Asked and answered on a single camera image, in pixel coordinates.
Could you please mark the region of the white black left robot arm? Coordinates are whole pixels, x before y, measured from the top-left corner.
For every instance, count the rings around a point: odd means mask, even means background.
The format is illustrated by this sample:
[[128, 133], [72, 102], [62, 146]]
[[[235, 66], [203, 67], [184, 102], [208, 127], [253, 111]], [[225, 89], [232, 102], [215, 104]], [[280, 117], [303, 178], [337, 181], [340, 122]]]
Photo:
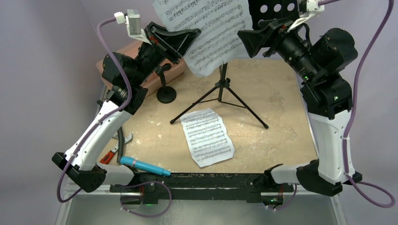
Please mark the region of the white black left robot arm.
[[87, 193], [102, 185], [122, 185], [129, 192], [139, 188], [140, 179], [132, 169], [100, 163], [98, 157], [117, 130], [142, 105], [148, 92], [143, 82], [165, 60], [179, 63], [201, 30], [168, 31], [152, 22], [142, 34], [148, 41], [141, 44], [136, 57], [117, 52], [108, 52], [104, 57], [102, 77], [112, 84], [112, 88], [100, 112], [71, 148], [52, 157], [63, 173]]

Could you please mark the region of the sheet music page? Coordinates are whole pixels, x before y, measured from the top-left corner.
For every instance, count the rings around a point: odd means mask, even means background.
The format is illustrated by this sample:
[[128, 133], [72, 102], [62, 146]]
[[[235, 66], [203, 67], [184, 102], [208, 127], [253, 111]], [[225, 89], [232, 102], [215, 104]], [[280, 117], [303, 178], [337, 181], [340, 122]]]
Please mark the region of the sheet music page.
[[246, 0], [153, 0], [152, 6], [169, 31], [201, 30], [184, 56], [196, 76], [211, 75], [245, 51], [237, 32], [252, 29]]
[[200, 167], [207, 167], [232, 159], [235, 148], [227, 134], [223, 119], [207, 108], [180, 118], [192, 159]]

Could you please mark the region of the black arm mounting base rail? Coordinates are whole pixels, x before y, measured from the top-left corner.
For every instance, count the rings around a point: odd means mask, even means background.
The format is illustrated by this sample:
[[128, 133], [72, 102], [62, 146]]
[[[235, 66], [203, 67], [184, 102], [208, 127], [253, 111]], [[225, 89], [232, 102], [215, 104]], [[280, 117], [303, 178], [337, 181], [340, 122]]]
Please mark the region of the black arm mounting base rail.
[[247, 203], [283, 203], [280, 191], [292, 193], [293, 185], [272, 184], [264, 173], [173, 173], [160, 176], [137, 173], [127, 185], [111, 185], [123, 195], [143, 192], [144, 204], [159, 200], [226, 200]]

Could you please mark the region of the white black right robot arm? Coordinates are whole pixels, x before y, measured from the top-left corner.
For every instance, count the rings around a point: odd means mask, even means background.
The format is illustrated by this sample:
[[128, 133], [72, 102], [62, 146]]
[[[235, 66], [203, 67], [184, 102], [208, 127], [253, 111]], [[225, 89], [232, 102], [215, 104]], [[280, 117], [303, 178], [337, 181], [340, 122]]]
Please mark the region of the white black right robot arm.
[[362, 181], [351, 160], [348, 123], [353, 115], [350, 84], [340, 75], [358, 52], [352, 35], [329, 29], [312, 44], [299, 36], [300, 27], [288, 19], [272, 20], [261, 30], [240, 30], [248, 55], [266, 48], [264, 57], [279, 54], [302, 79], [300, 92], [316, 138], [318, 157], [300, 165], [278, 164], [264, 172], [263, 184], [270, 191], [282, 184], [301, 185], [325, 196], [339, 194], [343, 185]]

